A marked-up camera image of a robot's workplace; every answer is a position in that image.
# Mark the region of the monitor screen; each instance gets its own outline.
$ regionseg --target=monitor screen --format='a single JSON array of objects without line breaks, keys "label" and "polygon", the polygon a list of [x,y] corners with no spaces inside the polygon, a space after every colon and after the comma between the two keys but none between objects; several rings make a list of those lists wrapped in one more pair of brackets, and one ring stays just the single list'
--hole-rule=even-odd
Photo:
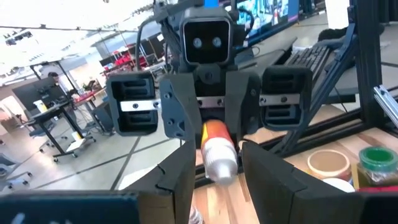
[{"label": "monitor screen", "polygon": [[[230,1],[220,1],[220,5],[227,11],[231,10]],[[254,16],[254,25],[247,36],[249,45],[256,44],[289,24],[297,21],[299,14],[299,0],[238,0],[238,9],[246,9]],[[238,24],[247,24],[250,15],[239,13]]]}]

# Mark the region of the aluminum frame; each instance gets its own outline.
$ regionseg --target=aluminum frame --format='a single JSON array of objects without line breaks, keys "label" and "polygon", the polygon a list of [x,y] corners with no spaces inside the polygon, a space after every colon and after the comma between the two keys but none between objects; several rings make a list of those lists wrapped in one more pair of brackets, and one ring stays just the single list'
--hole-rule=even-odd
[{"label": "aluminum frame", "polygon": [[[355,49],[355,61],[361,107],[296,132],[297,139],[294,139],[294,144],[290,146],[295,150],[280,151],[279,156],[292,156],[314,147],[358,134],[370,128],[380,128],[398,138],[398,129],[391,125],[390,119],[384,115],[382,108],[378,105],[373,95],[373,88],[382,84],[380,36],[375,35],[377,34],[375,30],[379,29],[378,11],[374,10],[377,8],[377,0],[351,0],[348,8],[348,12],[351,15],[349,22],[355,24],[354,33],[357,37],[356,43],[358,47]],[[283,144],[289,134],[292,134],[292,132],[285,136],[262,142],[260,146],[270,151],[278,144]],[[243,172],[241,162],[238,171],[239,173]],[[196,166],[195,188],[212,183],[211,180],[204,176],[204,173],[203,165]]]}]

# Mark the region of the floor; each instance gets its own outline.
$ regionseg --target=floor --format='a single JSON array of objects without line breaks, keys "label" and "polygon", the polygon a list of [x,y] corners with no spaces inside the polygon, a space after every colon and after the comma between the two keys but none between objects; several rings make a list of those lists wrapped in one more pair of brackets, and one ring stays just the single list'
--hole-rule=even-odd
[{"label": "floor", "polygon": [[[281,38],[292,37],[296,35],[298,40],[295,43],[297,47],[307,47],[314,44],[317,40],[319,32],[327,28],[326,16],[320,15],[312,17],[300,24],[293,26],[279,34],[271,37],[270,41],[277,41]],[[395,53],[398,48],[398,25],[391,25],[386,28],[386,31],[381,36],[381,41],[386,44],[381,51],[382,61],[389,63],[398,63],[398,58]],[[398,85],[398,79],[396,74],[398,73],[398,66],[382,66],[383,79],[387,87]],[[347,110],[353,110],[359,106],[359,103],[347,103],[345,108]],[[327,106],[323,107],[322,110],[332,110],[333,113],[325,112],[324,115],[320,115],[325,119],[337,114],[343,113],[341,105],[335,105],[335,107]],[[85,119],[77,113],[80,125],[84,125]],[[96,143],[89,145],[86,149],[78,152],[78,157],[73,158],[72,156],[65,156],[59,159],[58,163],[54,163],[51,155],[56,154],[56,149],[45,148],[45,153],[39,152],[39,146],[45,141],[45,137],[32,139],[28,135],[28,130],[19,129],[11,134],[2,136],[2,139],[6,143],[5,146],[0,146],[0,153],[13,158],[19,162],[23,162],[23,165],[16,170],[16,174],[24,171],[30,171],[33,173],[33,178],[26,177],[30,182],[29,186],[17,186],[15,190],[114,190],[118,189],[123,177],[128,174],[132,174],[135,171],[142,170],[148,167],[152,167],[154,164],[159,163],[169,154],[171,154],[176,148],[179,147],[180,141],[177,139],[169,139],[164,134],[161,116],[160,125],[158,130],[149,135],[143,137],[121,137],[117,134],[114,136],[101,136],[98,133],[93,133],[93,136],[97,139]],[[69,128],[66,121],[61,119],[57,122],[57,127],[54,130],[54,135],[63,133],[64,135],[70,136],[71,129]],[[274,138],[275,133],[268,133],[267,138]],[[380,139],[385,139],[390,147],[396,147],[396,143],[389,142],[392,140],[390,137],[383,137],[383,135],[377,136]],[[342,139],[339,142],[348,142],[350,137]],[[350,147],[354,150],[362,149],[366,144],[353,144]],[[240,182],[244,182],[244,177],[240,177]],[[220,189],[202,188],[196,190],[194,200],[200,194],[206,194],[207,197],[215,197]],[[4,189],[1,193],[9,193],[10,190]],[[248,193],[243,191],[238,195],[239,197],[249,200]],[[210,220],[210,210],[212,215],[216,218],[212,218],[209,223],[228,223],[217,222],[220,217],[220,208],[215,209],[217,206],[205,207],[204,205],[198,205],[207,220]],[[239,207],[230,208],[233,209],[235,215],[240,213]],[[243,214],[247,213],[250,217],[255,215],[253,210],[247,210]],[[255,222],[232,222],[232,223],[255,223]]]}]

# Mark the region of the wooden table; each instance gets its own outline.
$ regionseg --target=wooden table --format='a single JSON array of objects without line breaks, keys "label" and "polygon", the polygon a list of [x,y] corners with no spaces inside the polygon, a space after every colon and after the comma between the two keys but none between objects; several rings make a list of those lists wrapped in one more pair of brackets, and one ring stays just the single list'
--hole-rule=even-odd
[{"label": "wooden table", "polygon": [[[334,106],[325,105],[319,110],[313,123],[332,118],[343,111]],[[256,134],[247,136],[256,142],[268,141],[284,132],[273,132],[260,129]],[[307,157],[320,149],[334,149],[344,153],[351,163],[358,162],[358,152],[369,146],[384,146],[398,152],[398,139],[377,128],[372,128],[359,134],[340,139],[329,144],[316,147],[309,151],[291,156],[285,160],[296,168],[308,171]],[[197,164],[201,164],[201,155],[197,151]],[[244,174],[240,174],[229,187],[220,187],[215,184],[195,189],[193,204],[199,209],[206,224],[255,224],[259,223],[251,202]]]}]

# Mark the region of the white bottle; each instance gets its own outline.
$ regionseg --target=white bottle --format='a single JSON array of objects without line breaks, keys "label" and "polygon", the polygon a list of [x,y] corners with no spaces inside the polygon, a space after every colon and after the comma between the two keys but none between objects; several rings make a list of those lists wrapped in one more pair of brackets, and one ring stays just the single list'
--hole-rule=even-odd
[{"label": "white bottle", "polygon": [[203,217],[201,216],[198,209],[194,206],[191,206],[188,224],[203,224]]}]

